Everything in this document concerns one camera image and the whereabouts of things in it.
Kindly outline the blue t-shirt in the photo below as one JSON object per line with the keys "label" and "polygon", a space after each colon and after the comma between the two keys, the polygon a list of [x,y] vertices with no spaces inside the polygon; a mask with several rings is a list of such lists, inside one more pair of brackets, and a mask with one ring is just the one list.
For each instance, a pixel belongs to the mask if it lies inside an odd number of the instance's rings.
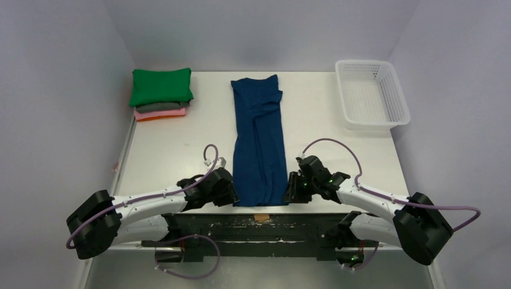
{"label": "blue t-shirt", "polygon": [[288,178],[277,75],[231,82],[237,138],[233,185],[238,207],[283,205]]}

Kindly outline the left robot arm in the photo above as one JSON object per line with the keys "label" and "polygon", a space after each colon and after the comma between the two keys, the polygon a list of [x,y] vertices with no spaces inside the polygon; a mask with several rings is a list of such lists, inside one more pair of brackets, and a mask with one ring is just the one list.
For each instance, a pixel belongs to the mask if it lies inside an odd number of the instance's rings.
{"label": "left robot arm", "polygon": [[173,246],[180,230],[166,223],[165,214],[197,210],[205,204],[235,204],[233,177],[223,167],[200,178],[187,178],[161,190],[131,196],[111,196],[100,190],[86,199],[67,219],[66,248],[79,259],[89,259],[112,245],[133,241],[160,241]]}

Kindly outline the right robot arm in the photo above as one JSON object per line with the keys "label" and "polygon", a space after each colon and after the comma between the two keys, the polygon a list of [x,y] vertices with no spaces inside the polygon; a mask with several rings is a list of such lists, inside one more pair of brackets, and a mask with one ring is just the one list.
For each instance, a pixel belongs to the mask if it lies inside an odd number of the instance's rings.
{"label": "right robot arm", "polygon": [[283,202],[306,204],[318,194],[324,200],[356,208],[336,228],[319,231],[320,240],[339,249],[358,241],[375,241],[400,247],[412,260],[430,265],[454,234],[422,193],[410,199],[396,199],[382,191],[371,194],[348,174],[331,173],[314,155],[296,161],[299,169],[289,175]]}

